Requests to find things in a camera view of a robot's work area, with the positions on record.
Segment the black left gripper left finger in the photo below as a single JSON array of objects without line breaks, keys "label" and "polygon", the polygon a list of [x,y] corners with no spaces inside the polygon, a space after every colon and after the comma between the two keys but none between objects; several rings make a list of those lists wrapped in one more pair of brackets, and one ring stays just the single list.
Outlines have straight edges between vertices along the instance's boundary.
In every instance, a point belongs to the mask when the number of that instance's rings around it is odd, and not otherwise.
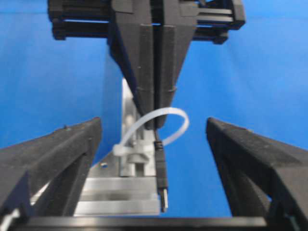
[{"label": "black left gripper left finger", "polygon": [[102,138],[95,117],[0,151],[0,228],[16,218],[71,217]]}]

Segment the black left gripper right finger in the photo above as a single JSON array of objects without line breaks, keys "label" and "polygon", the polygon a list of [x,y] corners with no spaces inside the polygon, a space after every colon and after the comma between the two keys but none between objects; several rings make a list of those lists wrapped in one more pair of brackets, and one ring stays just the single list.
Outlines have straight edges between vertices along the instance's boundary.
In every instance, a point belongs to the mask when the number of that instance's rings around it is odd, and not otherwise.
[{"label": "black left gripper right finger", "polygon": [[287,218],[307,230],[307,150],[212,117],[206,138],[233,216]]}]

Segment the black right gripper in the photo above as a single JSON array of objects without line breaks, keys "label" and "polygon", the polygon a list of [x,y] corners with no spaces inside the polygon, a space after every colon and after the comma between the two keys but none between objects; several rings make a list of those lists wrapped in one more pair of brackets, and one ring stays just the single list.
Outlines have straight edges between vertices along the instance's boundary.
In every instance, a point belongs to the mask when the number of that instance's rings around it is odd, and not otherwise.
[{"label": "black right gripper", "polygon": [[171,106],[192,39],[222,44],[246,23],[241,0],[49,0],[47,9],[56,40],[108,37],[142,116]]}]

